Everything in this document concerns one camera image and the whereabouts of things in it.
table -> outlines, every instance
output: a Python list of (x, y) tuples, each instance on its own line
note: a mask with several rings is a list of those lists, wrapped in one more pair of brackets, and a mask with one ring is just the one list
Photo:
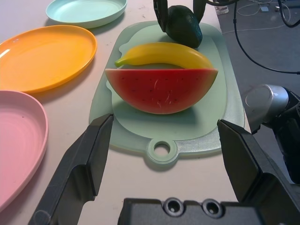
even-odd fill
[[(27, 30), (51, 25), (45, 14), (50, 2), (0, 1), (0, 42)], [(169, 0), (169, 6), (178, 4), (188, 4), (186, 6), (192, 8), (192, 0), (188, 3)], [(34, 95), (48, 115), (48, 148), (32, 180), (0, 213), (1, 225), (27, 224), (65, 151), (88, 126), (91, 101), (118, 35), (133, 23), (152, 20), (156, 20), (152, 0), (128, 0), (124, 15), (91, 30), (98, 40), (98, 50), (91, 65), (69, 83)], [(213, 6), (206, 6), (202, 22), (220, 29)], [(99, 195), (95, 201), (85, 204), (78, 224), (116, 225), (126, 197), (165, 200), (171, 196), (181, 200), (236, 201), (222, 155), (180, 159), (167, 171), (155, 171), (140, 155), (109, 150)]]

light green cutting board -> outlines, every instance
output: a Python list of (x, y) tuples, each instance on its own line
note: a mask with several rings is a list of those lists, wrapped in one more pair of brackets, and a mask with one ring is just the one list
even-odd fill
[[(139, 111), (124, 102), (112, 89), (105, 73), (96, 90), (90, 121), (114, 113), (111, 145), (145, 153), (158, 165), (172, 165), (179, 155), (195, 155), (220, 150), (218, 119), (244, 126), (245, 118), (240, 94), (222, 34), (214, 27), (200, 24), (203, 40), (198, 51), (207, 56), (219, 70), (208, 93), (194, 106), (179, 113), (155, 115)], [(136, 45), (150, 42), (173, 42), (157, 22), (142, 22), (122, 31), (112, 50), (106, 68), (116, 68), (114, 62)], [(152, 64), (123, 68), (175, 68)], [(154, 152), (156, 145), (170, 147), (165, 156)]]

floor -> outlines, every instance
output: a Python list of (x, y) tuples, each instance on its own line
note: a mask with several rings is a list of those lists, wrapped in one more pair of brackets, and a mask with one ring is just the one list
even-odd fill
[[(249, 4), (252, 4), (249, 0), (240, 0), (237, 8), (239, 9)], [(258, 12), (252, 16), (237, 14), (238, 30), (272, 28), (283, 25), (280, 13), (275, 12), (275, 6), (276, 4), (269, 4), (269, 12)], [(300, 75), (268, 71), (252, 63), (244, 55), (238, 46), (234, 32), (231, 32), (233, 31), (233, 8), (234, 5), (230, 5), (229, 13), (219, 15), (218, 18), (223, 36), (226, 39), (241, 95), (251, 87), (262, 83), (280, 85), (300, 95)], [(257, 9), (258, 5), (252, 5), (240, 9), (239, 12), (248, 15), (255, 13)], [(290, 9), (290, 11), (290, 22), (300, 19), (300, 8), (293, 8)], [(287, 10), (285, 10), (285, 13), (286, 17), (289, 18)], [(253, 59), (267, 67), (288, 71), (300, 71), (300, 43), (297, 42), (299, 36), (300, 26), (293, 29), (283, 26), (269, 30), (239, 32), (240, 42)], [(262, 126), (259, 132), (255, 134), (255, 138), (262, 149), (274, 159), (288, 177), (282, 155), (272, 130)]]

banana stem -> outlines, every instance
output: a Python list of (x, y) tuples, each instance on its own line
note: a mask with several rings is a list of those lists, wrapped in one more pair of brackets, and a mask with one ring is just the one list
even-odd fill
[(120, 58), (117, 61), (115, 61), (114, 64), (116, 67), (120, 67), (120, 66), (123, 66), (124, 64), (126, 64), (126, 62), (125, 62), (125, 59)]

toy banana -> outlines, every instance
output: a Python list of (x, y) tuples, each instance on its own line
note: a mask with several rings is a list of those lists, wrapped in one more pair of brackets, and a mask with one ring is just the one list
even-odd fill
[(176, 43), (157, 42), (138, 45), (131, 48), (115, 62), (116, 67), (125, 64), (144, 65), (167, 63), (182, 68), (213, 68), (212, 63), (198, 51)]

